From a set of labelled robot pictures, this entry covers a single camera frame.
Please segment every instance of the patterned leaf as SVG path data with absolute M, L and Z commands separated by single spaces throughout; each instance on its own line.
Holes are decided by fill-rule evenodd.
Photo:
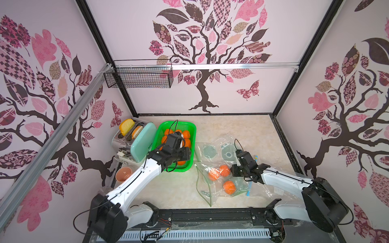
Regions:
M 255 21 L 255 23 L 250 24 L 250 25 L 247 27 L 247 29 L 246 29 L 246 36 L 249 36 L 249 35 L 254 31 L 255 26 L 257 25 L 257 22 L 258 22 L 258 20 Z
M 61 77 L 61 68 L 59 65 L 59 60 L 50 65 L 49 73 L 52 80 L 59 79 Z
M 61 182 L 51 181 L 51 189 L 58 195 L 63 197 L 63 185 Z
M 365 114 L 357 114 L 357 115 L 353 115 L 350 118 L 347 118 L 347 120 L 349 120 L 352 123 L 358 123 L 364 121 L 367 117 L 368 115 Z
M 384 156 L 380 159 L 381 163 L 384 163 L 386 165 L 389 165 L 389 156 Z
M 88 65 L 88 70 L 84 69 L 84 71 L 81 73 L 80 77 L 78 78 L 78 82 L 76 86 L 88 86 L 91 81 L 92 81 L 91 66 Z
M 189 57 L 189 50 L 186 48 L 186 46 L 176 40 L 174 40 L 174 45 L 181 55 Z
M 226 24 L 224 25 L 221 33 L 220 33 L 220 41 L 224 41 L 227 39 L 227 37 L 230 35 L 231 32 L 231 21 L 227 21 Z
M 367 129 L 363 133 L 363 139 L 369 139 L 375 137 L 377 134 L 379 134 L 382 131 L 382 129 Z
M 270 46 L 270 41 L 266 42 L 265 44 L 263 42 L 254 42 L 249 45 L 245 45 L 244 47 L 247 50 L 249 50 L 249 52 L 255 53 L 255 52 L 263 52 L 263 49 L 268 46 Z
M 356 92 L 357 86 L 355 84 L 354 77 L 355 77 L 355 74 L 353 74 L 351 76 L 351 78 L 346 83 L 346 86 L 344 87 L 344 90 L 343 90 L 343 96 L 344 96 L 344 100 L 346 102 L 346 105 L 349 105 L 355 97 L 355 92 Z
M 65 56 L 62 54 L 62 59 L 61 59 L 61 66 L 62 66 L 62 69 L 70 74 L 70 67 L 69 67 L 69 63 L 68 61 L 66 60 Z
M 357 66 L 359 60 L 359 51 L 355 48 L 355 45 L 349 50 L 343 59 L 342 72 L 345 77 L 352 73 Z
M 389 178 L 373 171 L 369 184 L 378 199 L 389 207 Z
M 28 101 L 27 91 L 19 84 L 8 80 L 4 75 L 4 81 L 7 85 L 7 89 L 12 98 L 17 101 L 21 106 L 25 106 Z
M 364 105 L 367 108 L 374 109 L 378 106 L 378 102 L 379 102 L 378 94 L 373 94 L 365 100 Z
M 4 133 L 0 135 L 0 151 L 8 148 L 12 143 L 12 133 Z
M 346 156 L 346 167 L 349 166 L 352 162 L 354 162 L 358 157 L 357 150 L 353 150 L 350 153 L 347 154 Z
M 55 89 L 53 83 L 43 73 L 37 73 L 37 79 L 39 81 L 42 91 L 52 100 L 55 99 Z
M 362 189 L 364 189 L 366 187 L 367 176 L 366 176 L 366 173 L 364 170 L 358 173 L 358 183 Z
M 230 74 L 233 78 L 242 79 L 253 74 L 253 72 L 250 69 L 243 68 L 243 69 L 233 69 L 231 70 Z
M 3 169 L 17 169 L 29 164 L 37 151 L 21 149 L 0 157 L 0 167 Z
M 339 155 L 347 155 L 351 150 L 352 150 L 352 148 L 350 148 L 350 147 L 343 147 L 339 150 L 338 156 Z
M 183 24 L 189 21 L 189 18 L 178 9 L 162 10 L 159 14 L 157 14 L 157 17 L 158 16 L 165 17 L 172 24 Z
M 11 124 L 16 117 L 16 112 L 15 109 L 12 107 L 8 110 L 3 110 L 0 112 L 0 125 L 1 126 L 6 126 Z
M 383 86 L 389 86 L 389 73 L 385 73 L 381 71 L 378 72 L 380 73 L 380 78 L 379 78 L 380 84 L 382 84 Z

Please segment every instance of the pink butterfly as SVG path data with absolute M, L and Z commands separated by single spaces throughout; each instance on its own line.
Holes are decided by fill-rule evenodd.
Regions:
M 237 92 L 238 94 L 241 94 L 243 96 L 243 98 L 245 98 L 246 100 L 248 100 L 248 98 L 251 97 L 250 94 L 252 95 L 258 95 L 259 96 L 259 89 L 257 89 L 259 86 L 259 80 L 255 81 L 252 86 L 250 87 L 250 90 L 247 90 L 247 89 L 238 89 Z

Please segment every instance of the black wire basket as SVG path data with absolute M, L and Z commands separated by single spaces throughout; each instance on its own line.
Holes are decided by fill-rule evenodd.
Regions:
M 170 88 L 173 83 L 173 70 L 169 59 L 115 60 L 125 61 L 126 65 L 116 65 L 104 73 L 108 88 Z M 141 61 L 157 61 L 164 65 L 139 65 Z

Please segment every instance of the green plastic basket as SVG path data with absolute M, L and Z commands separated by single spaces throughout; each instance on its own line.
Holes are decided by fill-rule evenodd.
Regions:
M 165 135 L 165 130 L 169 129 L 174 121 L 166 121 L 163 122 L 157 130 L 157 133 L 155 134 L 154 142 L 152 143 L 151 150 L 154 150 L 158 145 L 161 144 L 162 137 Z M 195 156 L 195 141 L 196 141 L 196 126 L 191 122 L 178 122 L 177 129 L 180 129 L 181 131 L 188 130 L 191 134 L 190 141 L 191 141 L 191 159 L 186 161 L 183 165 L 177 165 L 177 168 L 174 171 L 178 172 L 184 172 L 189 170 L 189 168 L 193 164 L 193 158 Z M 175 167 L 175 163 L 170 165 L 168 168 L 173 169 Z

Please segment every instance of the plastic bag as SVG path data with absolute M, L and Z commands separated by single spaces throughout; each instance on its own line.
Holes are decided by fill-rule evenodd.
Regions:
M 224 135 L 213 143 L 196 143 L 196 189 L 210 206 L 219 196 L 236 196 L 249 189 L 243 177 L 233 177 L 231 174 L 232 164 L 238 161 L 235 151 L 231 135 Z

